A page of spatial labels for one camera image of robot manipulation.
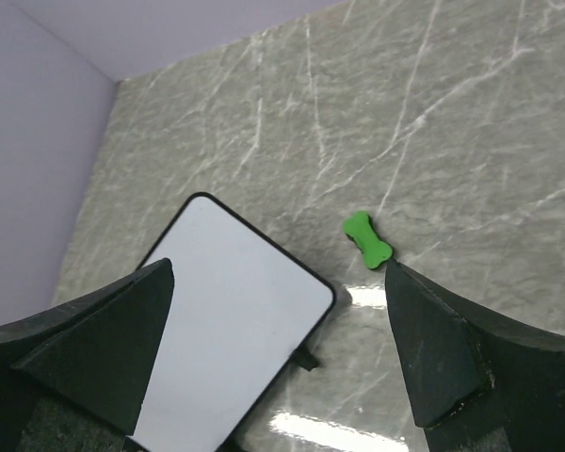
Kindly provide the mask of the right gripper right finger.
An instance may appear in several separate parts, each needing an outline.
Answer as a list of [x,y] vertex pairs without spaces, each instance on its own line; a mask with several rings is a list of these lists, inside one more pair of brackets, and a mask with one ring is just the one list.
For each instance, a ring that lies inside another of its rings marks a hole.
[[431,451],[565,451],[565,336],[400,264],[385,292],[414,424]]

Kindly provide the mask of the small black-framed whiteboard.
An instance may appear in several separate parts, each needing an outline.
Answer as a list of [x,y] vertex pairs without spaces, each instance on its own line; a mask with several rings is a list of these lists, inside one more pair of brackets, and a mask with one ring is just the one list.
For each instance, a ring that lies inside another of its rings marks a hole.
[[335,302],[332,286],[213,195],[191,195],[146,256],[174,290],[134,433],[151,451],[214,451]]

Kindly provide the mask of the green whiteboard eraser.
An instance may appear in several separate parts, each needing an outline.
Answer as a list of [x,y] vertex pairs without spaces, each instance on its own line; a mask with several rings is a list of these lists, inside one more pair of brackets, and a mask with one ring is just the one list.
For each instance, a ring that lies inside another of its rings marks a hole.
[[360,251],[363,263],[368,269],[376,270],[393,257],[393,247],[379,237],[367,212],[358,211],[346,218],[342,229]]

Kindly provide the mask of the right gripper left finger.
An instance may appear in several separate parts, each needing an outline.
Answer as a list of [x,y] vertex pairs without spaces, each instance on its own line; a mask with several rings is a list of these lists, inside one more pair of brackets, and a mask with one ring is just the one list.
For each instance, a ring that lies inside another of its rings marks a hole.
[[0,451],[122,451],[170,312],[161,259],[0,326]]

